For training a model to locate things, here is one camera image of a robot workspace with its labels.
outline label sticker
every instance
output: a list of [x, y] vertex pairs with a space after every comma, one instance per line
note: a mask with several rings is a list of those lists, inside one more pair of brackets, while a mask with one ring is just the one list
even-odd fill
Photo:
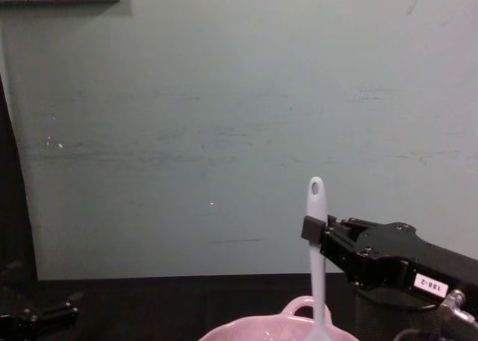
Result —
[[445, 298], [448, 293], [448, 285], [422, 274], [417, 274], [413, 286], [442, 298]]

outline wall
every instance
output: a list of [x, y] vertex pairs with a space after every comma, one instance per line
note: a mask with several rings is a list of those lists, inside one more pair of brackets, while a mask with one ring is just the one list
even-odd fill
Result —
[[478, 257], [478, 0], [0, 14], [40, 278], [306, 272], [312, 175]]

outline bowl handle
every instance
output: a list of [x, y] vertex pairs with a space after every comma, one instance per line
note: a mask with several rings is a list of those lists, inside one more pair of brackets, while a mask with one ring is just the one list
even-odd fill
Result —
[[[295, 298], [291, 302], [288, 303], [288, 305], [284, 308], [284, 310], [281, 312], [282, 315], [287, 315], [287, 316], [294, 316], [298, 309], [301, 309], [303, 307], [312, 307], [314, 308], [314, 298], [312, 296], [299, 296], [298, 298]], [[326, 318], [326, 323], [332, 324], [332, 315], [330, 315], [329, 308], [327, 305], [325, 306], [325, 318]]]

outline pink bowl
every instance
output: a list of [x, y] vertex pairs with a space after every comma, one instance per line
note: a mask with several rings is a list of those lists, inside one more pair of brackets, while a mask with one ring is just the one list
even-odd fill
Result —
[[[291, 301], [279, 315], [239, 319], [214, 329], [200, 341], [303, 341], [310, 333], [314, 320], [295, 316], [295, 313], [301, 307], [313, 307], [313, 304], [311, 296], [301, 296]], [[333, 341], [358, 341], [332, 324], [327, 306], [325, 315]]]

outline white spatula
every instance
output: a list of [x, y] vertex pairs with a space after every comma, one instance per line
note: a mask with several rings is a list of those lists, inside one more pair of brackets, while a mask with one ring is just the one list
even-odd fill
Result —
[[[327, 222], [327, 197], [323, 181], [313, 177], [308, 184], [307, 215]], [[320, 253], [320, 245], [310, 244], [311, 254], [311, 282], [314, 296], [314, 327], [304, 341], [332, 341], [327, 332], [324, 317], [325, 310], [325, 276], [326, 258]]]

